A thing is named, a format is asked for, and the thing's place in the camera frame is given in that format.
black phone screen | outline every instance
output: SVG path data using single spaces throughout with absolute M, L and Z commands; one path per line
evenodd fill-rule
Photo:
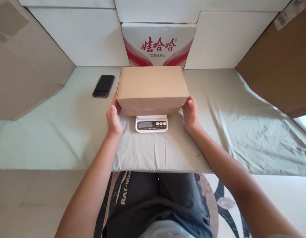
M 94 97 L 107 97 L 114 81 L 113 75 L 102 75 L 93 92 Z

dark shorts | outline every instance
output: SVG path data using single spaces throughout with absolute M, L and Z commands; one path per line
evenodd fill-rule
M 173 220 L 195 237 L 213 238 L 194 174 L 125 173 L 103 237 L 138 238 L 153 222 Z

kitchen scale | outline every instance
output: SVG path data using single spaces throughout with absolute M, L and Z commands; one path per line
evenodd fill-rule
M 165 132 L 169 128 L 167 115 L 137 116 L 135 129 L 140 133 Z

hand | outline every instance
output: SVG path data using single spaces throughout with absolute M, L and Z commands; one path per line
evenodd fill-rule
M 116 100 L 117 92 L 113 96 L 113 100 L 111 105 L 106 113 L 107 121 L 108 121 L 108 133 L 107 135 L 115 135 L 121 137 L 123 133 L 123 127 L 120 122 L 120 113 L 121 113 L 121 106 Z
M 182 106 L 184 112 L 185 128 L 191 133 L 193 130 L 202 129 L 198 117 L 198 106 L 193 96 L 189 96 Z

brown cardboard box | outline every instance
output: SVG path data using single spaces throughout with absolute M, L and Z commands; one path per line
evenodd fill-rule
M 285 10 L 302 2 L 293 1 Z M 280 31 L 272 23 L 236 69 L 254 92 L 295 118 L 306 115 L 306 8 L 286 25 L 278 17 Z
M 117 101 L 127 116 L 176 114 L 188 96 L 180 66 L 121 70 Z
M 49 98 L 75 65 L 17 0 L 0 0 L 0 119 L 16 120 Z

